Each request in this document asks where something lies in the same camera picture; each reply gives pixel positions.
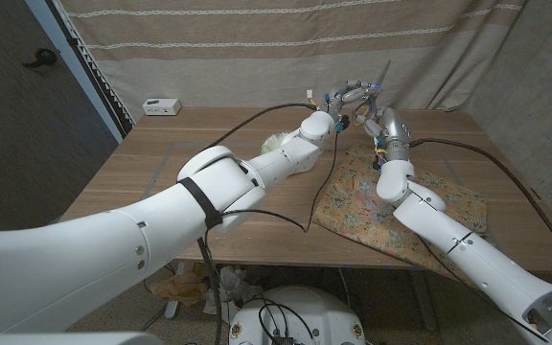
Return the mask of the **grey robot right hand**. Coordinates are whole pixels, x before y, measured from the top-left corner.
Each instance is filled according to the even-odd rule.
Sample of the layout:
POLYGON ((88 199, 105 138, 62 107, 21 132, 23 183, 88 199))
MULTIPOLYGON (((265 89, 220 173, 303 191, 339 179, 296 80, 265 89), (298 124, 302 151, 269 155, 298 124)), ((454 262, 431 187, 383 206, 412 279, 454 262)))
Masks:
POLYGON ((372 138, 379 149, 385 150, 388 161, 409 159, 410 132, 404 119, 391 107, 383 107, 374 113, 355 112, 354 119, 372 138))

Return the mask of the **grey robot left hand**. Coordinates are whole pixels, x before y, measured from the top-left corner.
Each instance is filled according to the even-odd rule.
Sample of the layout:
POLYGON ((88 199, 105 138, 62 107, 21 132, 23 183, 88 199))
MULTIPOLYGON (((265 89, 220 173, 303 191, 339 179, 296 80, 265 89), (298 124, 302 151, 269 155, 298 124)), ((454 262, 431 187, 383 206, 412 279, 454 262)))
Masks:
POLYGON ((368 107, 367 115, 376 113, 378 106, 376 100, 382 92, 379 83, 371 83, 360 80, 345 80, 335 84, 325 95, 325 105, 322 109, 338 123, 341 118, 341 110, 346 104, 361 102, 368 107))

